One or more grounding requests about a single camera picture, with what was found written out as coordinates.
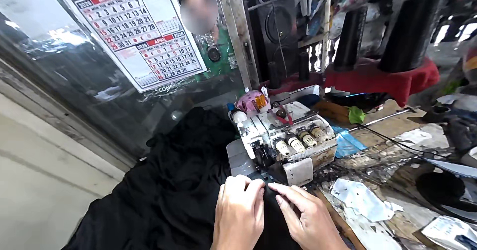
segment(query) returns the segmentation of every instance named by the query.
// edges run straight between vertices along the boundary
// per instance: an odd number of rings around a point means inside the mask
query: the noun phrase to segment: speaker
[[[296,69],[298,37],[295,0],[247,0],[260,81],[270,79],[268,63],[275,62],[279,76]]]

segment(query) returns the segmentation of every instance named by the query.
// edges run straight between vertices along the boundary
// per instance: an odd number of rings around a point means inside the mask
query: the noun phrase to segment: black cloth
[[[147,142],[149,156],[110,195],[90,204],[63,250],[209,249],[218,190],[230,175],[226,146],[235,135],[229,120],[192,109],[168,135]],[[277,206],[267,189],[267,235],[255,249],[294,243]]]

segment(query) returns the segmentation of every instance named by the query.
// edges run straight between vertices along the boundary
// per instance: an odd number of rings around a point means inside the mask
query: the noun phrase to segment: wooden table
[[[402,108],[398,107],[394,101],[388,100],[383,110],[367,114],[364,123],[401,110]],[[387,137],[396,137],[408,131],[420,129],[432,135],[432,138],[416,144],[410,143],[412,148],[421,150],[437,148],[441,154],[450,152],[452,149],[449,148],[442,127],[420,122],[420,117],[424,114],[425,112],[420,110],[416,113],[403,113],[369,127]],[[343,233],[347,234],[351,241],[354,241],[357,249],[400,250],[406,249],[403,246],[409,242],[420,242],[433,249],[442,249],[420,233],[420,230],[442,212],[425,201],[415,187],[415,179],[423,173],[432,172],[434,166],[425,161],[413,159],[416,151],[387,141],[370,131],[357,130],[351,134],[368,148],[334,161],[332,167],[345,171],[346,175],[341,178],[363,182],[382,201],[400,205],[404,211],[397,211],[390,220],[369,222],[364,216],[355,215],[353,210],[347,209],[344,203],[331,195],[330,189],[334,181],[317,182],[314,192],[325,204],[328,204],[335,223],[342,228]]]

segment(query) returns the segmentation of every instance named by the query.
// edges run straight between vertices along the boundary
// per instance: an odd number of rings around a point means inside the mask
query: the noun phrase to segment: green fabric piece
[[[361,108],[353,106],[353,107],[348,107],[348,109],[350,110],[350,113],[348,114],[350,123],[362,124],[366,114],[361,110]]]

